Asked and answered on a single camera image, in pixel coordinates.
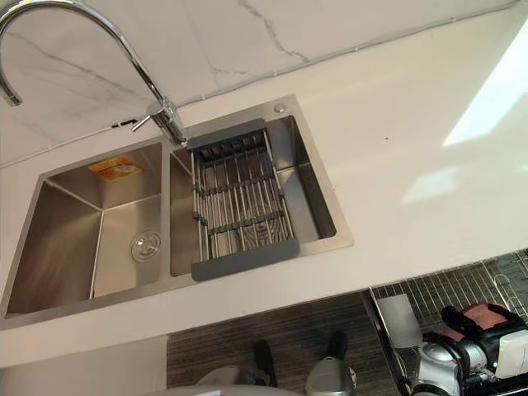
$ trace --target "wire rack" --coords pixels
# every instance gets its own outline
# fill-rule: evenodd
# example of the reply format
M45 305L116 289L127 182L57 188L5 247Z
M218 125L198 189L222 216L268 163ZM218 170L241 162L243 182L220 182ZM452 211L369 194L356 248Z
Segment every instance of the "wire rack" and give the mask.
M200 260L293 238L265 130L191 152Z
M528 319L528 251L526 249L373 289L376 299L407 294L422 329L439 331L446 305L458 310L496 303Z

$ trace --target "dark floor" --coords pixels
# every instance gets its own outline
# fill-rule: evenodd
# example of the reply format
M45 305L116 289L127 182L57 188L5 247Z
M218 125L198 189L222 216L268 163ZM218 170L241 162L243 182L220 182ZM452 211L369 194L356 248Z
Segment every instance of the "dark floor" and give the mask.
M279 387L303 393L309 371L324 356L336 330L350 338L346 360L357 374L357 395L397 395L359 294L174 333L167 341L167 387L195 384L227 365L254 369L252 344L264 338L274 356Z

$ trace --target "orange label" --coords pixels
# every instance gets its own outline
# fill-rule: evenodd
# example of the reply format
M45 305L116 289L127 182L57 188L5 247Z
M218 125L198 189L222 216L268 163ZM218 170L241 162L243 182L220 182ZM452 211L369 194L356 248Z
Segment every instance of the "orange label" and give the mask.
M141 172L141 168L124 155L94 163L89 169L108 182Z

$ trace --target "faucet spout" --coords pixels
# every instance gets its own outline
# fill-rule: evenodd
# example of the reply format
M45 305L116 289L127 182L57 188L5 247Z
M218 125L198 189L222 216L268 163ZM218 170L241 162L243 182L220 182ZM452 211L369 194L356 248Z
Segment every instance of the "faucet spout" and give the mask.
M26 12L32 12L41 8L58 8L65 11L74 12L78 15L88 18L89 20L97 23L102 29L104 29L119 45L123 53L126 55L128 60L132 63L139 76L143 79L148 89L156 98L157 103L164 106L165 108L174 105L169 101L165 95L162 94L157 84L154 82L149 72L141 64L138 55L134 52L129 42L123 36L119 28L114 25L112 21L103 16L99 11L89 7L77 0L19 0L12 2L5 6L0 11L0 44L2 38L5 35L9 26L22 14ZM12 88L11 84L7 81L6 75L3 71L2 66L2 55L0 52L0 94L11 106L19 106L22 103L21 97ZM182 133L182 124L179 121L177 113L174 111L172 116L165 117L163 125L157 122L158 126L162 129L168 138L174 144L180 144L186 141L184 134Z

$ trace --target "pink object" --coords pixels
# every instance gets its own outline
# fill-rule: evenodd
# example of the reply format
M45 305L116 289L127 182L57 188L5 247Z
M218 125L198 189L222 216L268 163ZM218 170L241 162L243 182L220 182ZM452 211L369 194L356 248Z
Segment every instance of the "pink object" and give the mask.
M473 319L484 330L492 328L498 323L506 322L506 319L502 315L490 311L487 303L470 305L463 309L462 313L468 318ZM445 330L442 334L455 341L460 341L464 338L464 335L452 329Z

